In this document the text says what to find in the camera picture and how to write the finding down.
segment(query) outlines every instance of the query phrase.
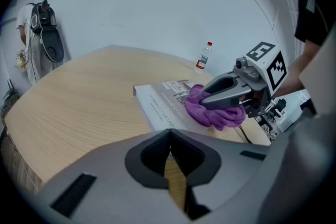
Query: purple cloth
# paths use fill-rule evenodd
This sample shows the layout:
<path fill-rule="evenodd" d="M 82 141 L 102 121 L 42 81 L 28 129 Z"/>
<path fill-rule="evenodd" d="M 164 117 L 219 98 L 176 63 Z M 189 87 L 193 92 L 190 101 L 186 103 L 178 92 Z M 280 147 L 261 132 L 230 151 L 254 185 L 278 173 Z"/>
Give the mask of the purple cloth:
<path fill-rule="evenodd" d="M 191 117 L 201 125 L 210 127 L 212 124 L 218 130 L 223 130 L 224 126 L 238 127 L 245 119 L 245 110 L 242 105 L 230 109 L 207 110 L 200 101 L 210 93 L 203 92 L 203 85 L 196 84 L 184 101 L 185 108 Z"/>

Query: white shirt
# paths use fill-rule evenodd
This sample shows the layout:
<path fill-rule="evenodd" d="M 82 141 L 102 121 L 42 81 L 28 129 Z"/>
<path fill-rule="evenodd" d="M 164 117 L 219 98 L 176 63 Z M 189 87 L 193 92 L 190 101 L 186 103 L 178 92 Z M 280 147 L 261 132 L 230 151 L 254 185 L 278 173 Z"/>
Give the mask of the white shirt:
<path fill-rule="evenodd" d="M 16 18 L 16 29 L 19 28 L 19 26 L 25 27 L 25 34 L 26 34 L 26 50 L 28 50 L 29 46 L 29 40 L 30 38 L 33 38 L 34 32 L 30 28 L 30 18 L 31 18 L 31 12 L 33 10 L 33 5 L 25 5 L 23 6 Z"/>

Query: white wall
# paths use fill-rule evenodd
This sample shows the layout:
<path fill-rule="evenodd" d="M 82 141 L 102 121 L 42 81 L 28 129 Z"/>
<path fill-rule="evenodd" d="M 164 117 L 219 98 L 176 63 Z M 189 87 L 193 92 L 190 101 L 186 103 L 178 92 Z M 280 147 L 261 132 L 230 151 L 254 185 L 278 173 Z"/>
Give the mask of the white wall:
<path fill-rule="evenodd" d="M 24 69 L 17 68 L 16 53 L 25 46 L 20 39 L 18 29 L 15 29 L 16 21 L 7 23 L 1 28 L 0 46 L 4 54 L 4 63 L 7 67 L 9 77 L 13 86 L 19 94 L 25 93 L 30 87 L 27 72 Z"/>
<path fill-rule="evenodd" d="M 7 72 L 7 68 L 4 62 L 4 55 L 2 52 L 2 48 L 0 47 L 0 107 L 3 105 L 3 97 L 6 92 L 9 90 L 7 85 L 7 80 L 9 80 L 9 75 Z M 2 133 L 3 125 L 0 120 L 0 134 Z"/>
<path fill-rule="evenodd" d="M 28 2 L 6 13 L 12 18 Z M 56 12 L 58 27 L 71 58 L 95 49 L 122 45 L 177 55 L 196 60 L 208 41 L 213 55 L 207 69 L 217 75 L 231 69 L 235 59 L 260 41 L 283 46 L 285 53 L 293 42 L 286 13 L 286 0 L 49 0 Z M 5 56 L 19 44 L 14 24 L 2 29 Z M 21 75 L 7 60 L 10 76 Z"/>

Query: book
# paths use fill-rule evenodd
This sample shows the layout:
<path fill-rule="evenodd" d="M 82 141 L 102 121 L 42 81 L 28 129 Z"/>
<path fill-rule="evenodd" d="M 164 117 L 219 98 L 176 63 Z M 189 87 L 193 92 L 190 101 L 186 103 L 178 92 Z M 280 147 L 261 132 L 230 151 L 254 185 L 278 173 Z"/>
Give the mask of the book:
<path fill-rule="evenodd" d="M 153 131 L 183 129 L 204 134 L 208 127 L 196 122 L 184 106 L 194 85 L 189 80 L 179 80 L 134 86 L 133 95 Z"/>

